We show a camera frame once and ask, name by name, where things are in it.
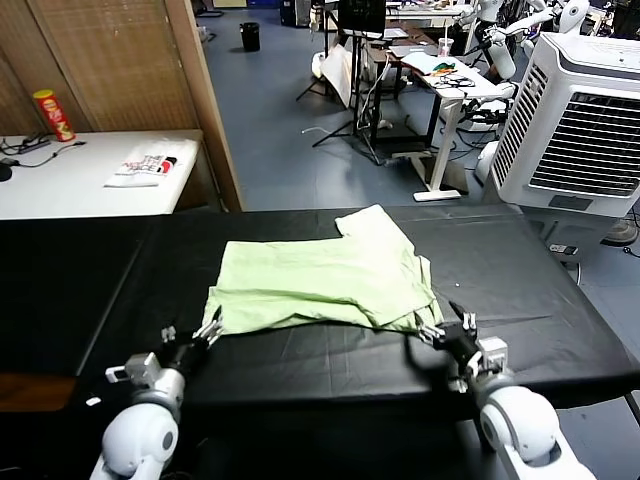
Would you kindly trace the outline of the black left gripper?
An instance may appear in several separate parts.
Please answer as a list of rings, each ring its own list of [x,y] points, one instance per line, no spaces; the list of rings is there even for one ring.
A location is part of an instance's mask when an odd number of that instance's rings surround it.
[[[161,329],[162,367],[180,373],[195,372],[206,360],[208,349],[222,335],[223,315],[219,306],[212,317],[197,329],[192,338],[175,339],[176,328],[169,325]]]

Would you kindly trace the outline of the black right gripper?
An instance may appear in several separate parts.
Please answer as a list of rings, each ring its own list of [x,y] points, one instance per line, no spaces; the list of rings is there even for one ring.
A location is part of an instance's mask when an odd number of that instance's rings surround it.
[[[477,345],[476,313],[452,300],[449,305],[462,323],[443,323],[438,327],[418,323],[417,336],[435,350],[447,351],[459,366],[466,366],[480,351]]]

